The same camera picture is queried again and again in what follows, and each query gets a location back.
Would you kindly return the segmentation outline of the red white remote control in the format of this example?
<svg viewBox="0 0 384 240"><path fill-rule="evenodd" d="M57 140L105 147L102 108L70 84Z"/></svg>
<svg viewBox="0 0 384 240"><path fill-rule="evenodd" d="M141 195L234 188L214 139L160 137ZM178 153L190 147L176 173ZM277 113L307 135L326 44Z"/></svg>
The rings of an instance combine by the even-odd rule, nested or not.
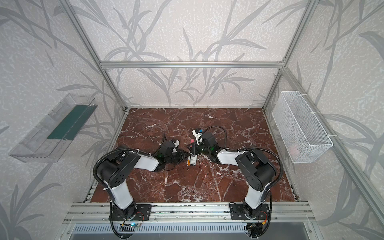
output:
<svg viewBox="0 0 384 240"><path fill-rule="evenodd" d="M195 166L197 164L197 159L198 157L196 155L189 155L188 159L191 159L191 166Z"/></svg>

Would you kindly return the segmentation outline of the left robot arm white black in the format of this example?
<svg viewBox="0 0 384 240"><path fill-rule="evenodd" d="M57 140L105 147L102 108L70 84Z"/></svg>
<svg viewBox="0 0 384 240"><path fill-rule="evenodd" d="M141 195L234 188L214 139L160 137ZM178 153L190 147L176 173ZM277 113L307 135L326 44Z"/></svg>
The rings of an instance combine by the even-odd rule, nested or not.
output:
<svg viewBox="0 0 384 240"><path fill-rule="evenodd" d="M139 212L127 184L133 169L157 173L167 164L177 165L188 156L188 152L179 148L178 141L168 141L160 144L154 154L120 146L97 160L93 176L110 196L110 220L132 219Z"/></svg>

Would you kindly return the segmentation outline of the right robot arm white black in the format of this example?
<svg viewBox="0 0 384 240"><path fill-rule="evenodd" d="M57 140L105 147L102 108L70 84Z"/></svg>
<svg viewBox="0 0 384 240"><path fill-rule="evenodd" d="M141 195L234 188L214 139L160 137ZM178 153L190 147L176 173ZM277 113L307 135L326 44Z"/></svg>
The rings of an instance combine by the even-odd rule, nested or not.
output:
<svg viewBox="0 0 384 240"><path fill-rule="evenodd" d="M271 209L265 203L271 197L271 188L276 185L284 173L280 158L273 152L262 148L244 148L230 150L220 147L212 133L202 129L193 130L195 140L187 145L193 155L203 154L215 164L233 165L240 168L248 183L248 193L237 210L232 208L233 220L259 219L260 213L268 220Z"/></svg>

